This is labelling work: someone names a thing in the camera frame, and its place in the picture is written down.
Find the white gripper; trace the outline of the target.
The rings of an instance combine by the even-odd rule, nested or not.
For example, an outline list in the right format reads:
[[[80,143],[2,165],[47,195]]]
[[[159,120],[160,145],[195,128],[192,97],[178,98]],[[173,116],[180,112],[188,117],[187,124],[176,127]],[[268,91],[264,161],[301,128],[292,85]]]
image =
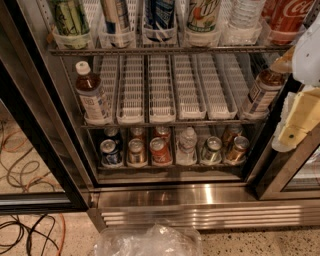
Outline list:
[[[320,14],[305,33],[270,69],[291,73],[305,85],[320,86]],[[298,93],[289,92],[281,111],[272,140],[278,152],[295,149],[320,122],[320,88],[304,87]]]

